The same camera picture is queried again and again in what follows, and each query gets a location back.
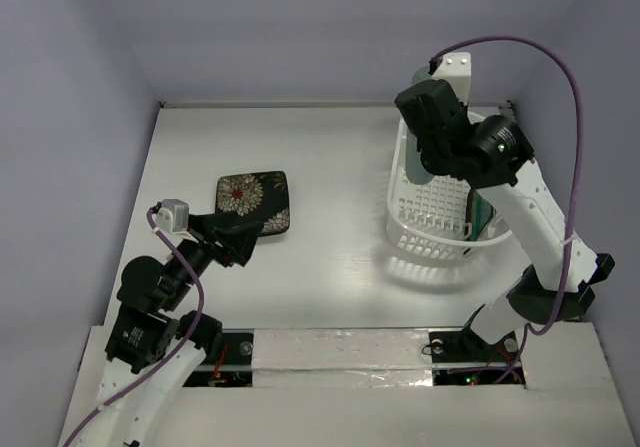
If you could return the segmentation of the small black floral plate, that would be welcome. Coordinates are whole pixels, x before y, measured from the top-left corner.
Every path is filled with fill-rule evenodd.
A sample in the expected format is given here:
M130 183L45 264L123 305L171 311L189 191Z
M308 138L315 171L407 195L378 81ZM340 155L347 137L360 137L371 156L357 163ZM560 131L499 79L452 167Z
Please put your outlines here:
M244 217L261 207L268 194L284 194L287 189L283 171L224 176L216 185L216 210Z

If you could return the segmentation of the pale green plate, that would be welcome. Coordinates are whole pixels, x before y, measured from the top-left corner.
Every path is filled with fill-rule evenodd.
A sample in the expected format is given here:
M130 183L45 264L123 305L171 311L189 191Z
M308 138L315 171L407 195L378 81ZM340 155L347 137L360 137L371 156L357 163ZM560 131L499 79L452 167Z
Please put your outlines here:
M411 85L418 84L430 78L429 67L421 67L413 74ZM412 184L426 185L433 179L433 175L422 165L421 155L418 151L418 139L410 130L407 130L406 133L404 166L407 179Z

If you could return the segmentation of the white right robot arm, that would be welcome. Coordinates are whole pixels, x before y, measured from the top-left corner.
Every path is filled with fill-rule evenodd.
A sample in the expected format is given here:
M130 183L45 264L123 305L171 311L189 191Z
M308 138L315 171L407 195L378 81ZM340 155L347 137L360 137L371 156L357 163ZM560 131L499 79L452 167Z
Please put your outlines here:
M443 79L409 87L395 105L417 139L422 167L468 183L504 219L531 261L507 292L467 321L460 333L462 351L482 359L528 323L545 325L585 313L595 298L594 285L610 276L615 261L575 234L518 124L502 115L471 122Z

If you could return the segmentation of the large black floral plate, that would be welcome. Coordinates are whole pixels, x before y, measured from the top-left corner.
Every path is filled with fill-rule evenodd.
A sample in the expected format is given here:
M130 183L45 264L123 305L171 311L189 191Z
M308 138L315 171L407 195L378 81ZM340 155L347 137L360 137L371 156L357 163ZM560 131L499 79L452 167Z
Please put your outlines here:
M284 234L291 224L290 205L283 202L263 202L250 216L262 224L261 237Z

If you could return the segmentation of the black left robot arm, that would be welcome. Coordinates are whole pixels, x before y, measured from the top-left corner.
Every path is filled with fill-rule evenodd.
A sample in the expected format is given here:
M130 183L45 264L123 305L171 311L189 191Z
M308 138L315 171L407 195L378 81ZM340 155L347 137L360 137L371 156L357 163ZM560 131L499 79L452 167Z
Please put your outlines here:
M246 265L263 229L230 214L192 215L173 200L149 208L146 220L170 256L139 256L124 267L95 406L67 446L153 443L185 381L224 352L222 324L204 312L202 274L213 263Z

